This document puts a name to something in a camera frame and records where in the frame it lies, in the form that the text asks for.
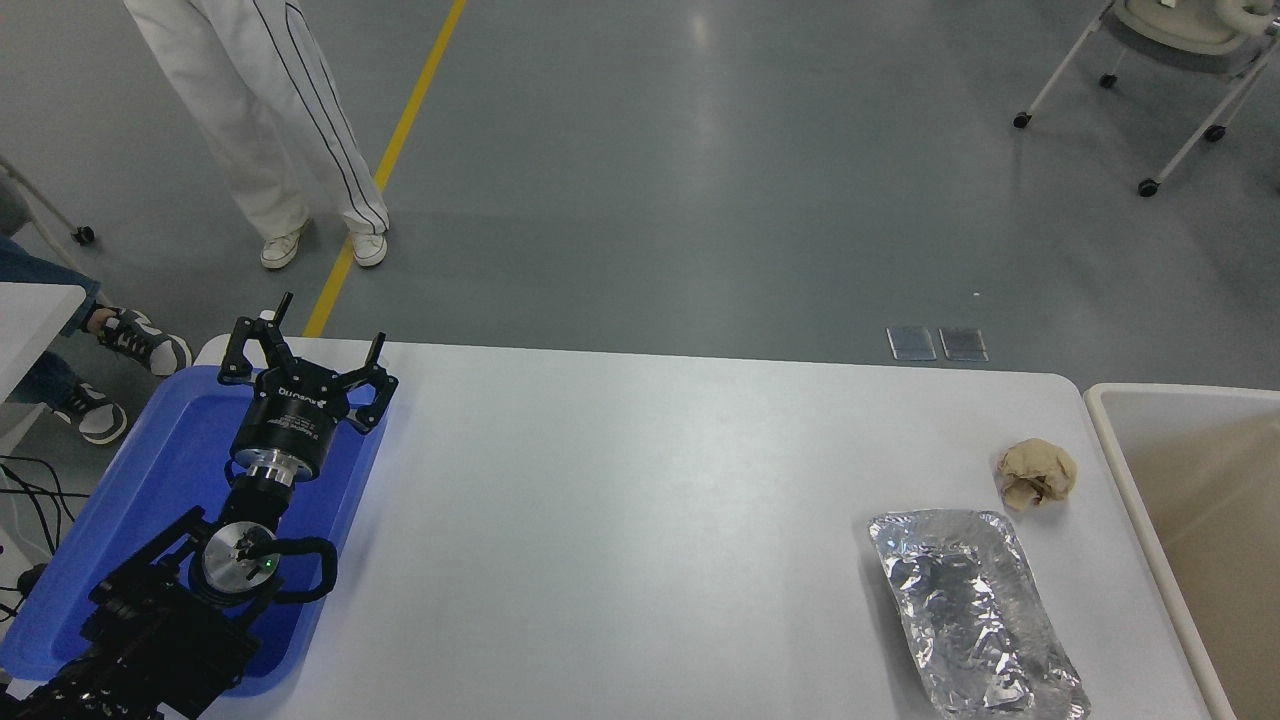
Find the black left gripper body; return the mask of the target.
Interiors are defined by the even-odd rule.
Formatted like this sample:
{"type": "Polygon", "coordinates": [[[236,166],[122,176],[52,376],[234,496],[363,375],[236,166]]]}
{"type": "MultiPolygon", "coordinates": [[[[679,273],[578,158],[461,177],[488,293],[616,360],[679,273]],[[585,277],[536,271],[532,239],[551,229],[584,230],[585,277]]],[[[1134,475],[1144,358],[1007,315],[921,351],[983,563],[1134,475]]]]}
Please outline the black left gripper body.
{"type": "Polygon", "coordinates": [[[232,460],[251,468],[257,460],[283,455],[293,459],[298,474],[319,474],[347,413],[338,374],[319,365],[276,366],[259,372],[252,387],[232,460]]]}

